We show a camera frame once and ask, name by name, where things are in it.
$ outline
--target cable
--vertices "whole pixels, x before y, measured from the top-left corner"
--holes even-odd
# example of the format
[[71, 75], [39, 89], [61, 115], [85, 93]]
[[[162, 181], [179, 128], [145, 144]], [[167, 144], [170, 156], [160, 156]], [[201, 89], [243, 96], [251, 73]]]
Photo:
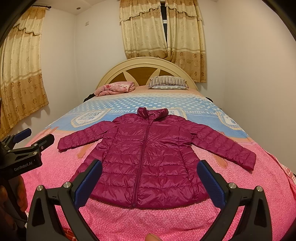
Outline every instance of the cable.
[[4, 208], [2, 205], [1, 205], [1, 208], [3, 209], [4, 212], [6, 212], [6, 213], [7, 213], [8, 215], [10, 215], [12, 218], [14, 218], [14, 219], [16, 219], [16, 220], [18, 220], [18, 221], [24, 222], [24, 223], [27, 223], [27, 222], [28, 222], [27, 220], [24, 220], [24, 219], [22, 219], [22, 218], [18, 218], [18, 217], [16, 217], [16, 216], [10, 214], [9, 212], [7, 212], [7, 211], [5, 210], [5, 208]]

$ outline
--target pink blanket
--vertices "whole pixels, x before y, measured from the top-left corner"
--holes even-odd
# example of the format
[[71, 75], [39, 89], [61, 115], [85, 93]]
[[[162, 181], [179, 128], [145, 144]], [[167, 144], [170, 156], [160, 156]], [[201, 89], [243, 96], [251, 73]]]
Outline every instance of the pink blanket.
[[[23, 175], [29, 206], [39, 184], [46, 188], [62, 186], [98, 143], [59, 153], [59, 139], [71, 132], [47, 129], [38, 138], [48, 133], [54, 134], [55, 143], [42, 152], [43, 166]], [[238, 143], [257, 155], [252, 173], [205, 150], [195, 146], [192, 148], [200, 159], [206, 159], [227, 182], [235, 182], [241, 188], [253, 189], [257, 185], [264, 188], [271, 214], [273, 241], [279, 241], [296, 217], [296, 185], [291, 172], [252, 139], [241, 139]], [[80, 208], [86, 222], [101, 241], [144, 241], [149, 232], [164, 241], [197, 241], [211, 226], [219, 211], [210, 199], [169, 210], [125, 209], [89, 199]], [[243, 207], [240, 207], [224, 240], [232, 237], [242, 211]], [[62, 226], [69, 228], [60, 207], [57, 212]]]
[[135, 84], [131, 81], [115, 82], [107, 85], [103, 85], [96, 89], [94, 94], [96, 96], [104, 95], [116, 95], [131, 92], [135, 89]]

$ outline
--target beige floral curtain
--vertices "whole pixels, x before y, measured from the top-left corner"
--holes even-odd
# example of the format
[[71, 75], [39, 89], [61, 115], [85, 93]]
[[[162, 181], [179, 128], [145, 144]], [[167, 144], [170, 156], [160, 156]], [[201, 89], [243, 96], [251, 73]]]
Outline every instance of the beige floral curtain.
[[195, 82], [207, 82], [205, 37], [196, 0], [165, 0], [168, 21], [168, 61]]
[[48, 105], [40, 66], [45, 8], [31, 7], [0, 48], [0, 138], [23, 118]]
[[120, 24], [128, 59], [168, 56], [160, 0], [121, 0]]

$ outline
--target wooden headboard panel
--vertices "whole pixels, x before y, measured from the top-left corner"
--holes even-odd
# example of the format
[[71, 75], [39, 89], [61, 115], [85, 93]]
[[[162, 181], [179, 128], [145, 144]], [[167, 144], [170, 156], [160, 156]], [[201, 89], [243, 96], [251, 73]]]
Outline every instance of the wooden headboard panel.
[[172, 75], [187, 81], [190, 88], [198, 90], [191, 77], [179, 66], [160, 58], [131, 58], [112, 68], [99, 82], [98, 87], [118, 81], [133, 81], [136, 86], [149, 84], [154, 76]]

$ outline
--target magenta puffer jacket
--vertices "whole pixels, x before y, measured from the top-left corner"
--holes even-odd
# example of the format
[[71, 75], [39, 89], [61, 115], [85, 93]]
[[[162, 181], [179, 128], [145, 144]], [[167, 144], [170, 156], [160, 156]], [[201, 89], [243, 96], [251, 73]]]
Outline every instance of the magenta puffer jacket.
[[191, 144], [253, 170], [256, 155], [212, 128], [167, 109], [139, 108], [112, 122], [101, 121], [61, 138], [58, 149], [75, 148], [103, 138], [73, 178], [94, 160], [103, 173], [91, 197], [122, 206], [163, 209], [193, 204], [208, 195], [197, 173], [199, 158]]

